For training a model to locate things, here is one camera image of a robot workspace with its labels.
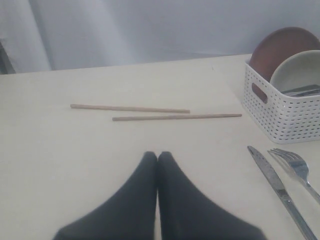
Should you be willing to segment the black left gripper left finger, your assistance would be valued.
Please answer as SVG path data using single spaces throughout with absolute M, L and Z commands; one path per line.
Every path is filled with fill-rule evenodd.
M 106 202 L 62 227 L 56 240 L 152 240 L 157 204 L 157 156 L 144 153 L 135 171 Z

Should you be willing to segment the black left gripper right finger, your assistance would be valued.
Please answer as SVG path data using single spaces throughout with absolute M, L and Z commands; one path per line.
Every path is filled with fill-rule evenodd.
M 207 198 L 184 174 L 170 152 L 157 162 L 157 189 L 164 240 L 256 240 L 257 227 Z

